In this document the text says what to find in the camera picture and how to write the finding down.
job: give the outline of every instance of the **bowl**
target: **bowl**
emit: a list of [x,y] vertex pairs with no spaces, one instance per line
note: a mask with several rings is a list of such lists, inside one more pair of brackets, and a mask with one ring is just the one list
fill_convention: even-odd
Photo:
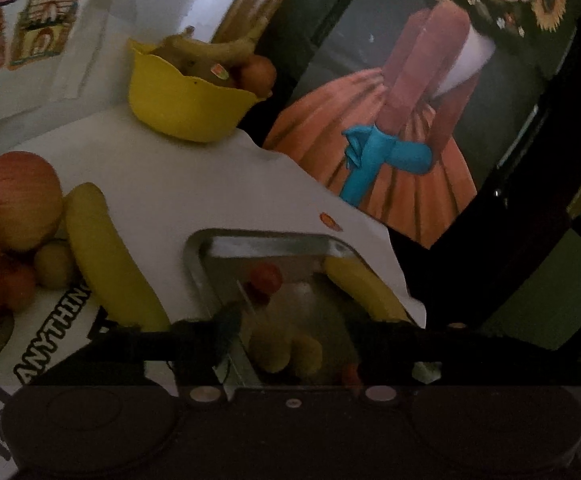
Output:
[[135,116],[152,129],[194,142],[214,142],[235,131],[259,99],[252,92],[223,88],[182,75],[150,54],[156,46],[130,41],[134,67],[128,101]]

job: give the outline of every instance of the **banana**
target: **banana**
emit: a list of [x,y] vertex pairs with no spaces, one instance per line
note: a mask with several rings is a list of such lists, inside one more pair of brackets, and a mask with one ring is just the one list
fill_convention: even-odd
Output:
[[86,283],[110,319],[143,332],[166,332],[170,322],[157,295],[135,264],[94,184],[75,187],[64,202],[70,247]]
[[331,282],[352,296],[373,320],[411,322],[389,286],[358,259],[327,256],[323,270]]
[[239,66],[254,54],[255,46],[268,25],[267,18],[260,18],[253,29],[243,38],[229,43],[205,43],[194,40],[189,32],[164,38],[163,46],[175,48],[184,56],[205,57],[226,68]]

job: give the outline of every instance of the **silver tray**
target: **silver tray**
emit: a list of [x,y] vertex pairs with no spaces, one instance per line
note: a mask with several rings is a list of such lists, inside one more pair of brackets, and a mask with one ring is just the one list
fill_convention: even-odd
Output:
[[[255,371],[244,348],[255,317],[264,316],[290,330],[307,332],[321,342],[321,371],[301,384],[334,384],[345,364],[357,362],[342,316],[342,309],[350,308],[346,302],[352,300],[346,300],[347,296],[320,274],[325,256],[363,261],[349,245],[327,235],[208,229],[187,240],[184,260],[208,316],[235,301],[246,308],[240,340],[216,370],[224,386],[271,384],[270,377]],[[269,306],[253,311],[248,309],[240,283],[245,283],[250,269],[262,261],[279,266],[284,285]]]

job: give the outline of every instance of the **orange skirt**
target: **orange skirt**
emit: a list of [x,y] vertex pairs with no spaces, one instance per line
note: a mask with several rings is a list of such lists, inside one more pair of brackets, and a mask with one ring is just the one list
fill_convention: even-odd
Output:
[[[349,174],[342,132],[374,124],[388,88],[381,69],[363,70],[332,81],[284,110],[264,148],[285,153],[315,180],[339,195]],[[435,110],[419,106],[401,140],[426,142]],[[477,189],[454,139],[425,175],[385,164],[359,206],[389,227],[430,248],[474,199]]]

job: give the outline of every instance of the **illustrated girl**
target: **illustrated girl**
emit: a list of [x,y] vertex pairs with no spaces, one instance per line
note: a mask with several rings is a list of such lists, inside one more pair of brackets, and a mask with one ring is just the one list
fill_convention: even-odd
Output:
[[557,30],[565,10],[566,0],[437,0],[408,19],[383,68],[295,102],[264,148],[429,248],[477,193],[453,131],[481,69],[497,47]]

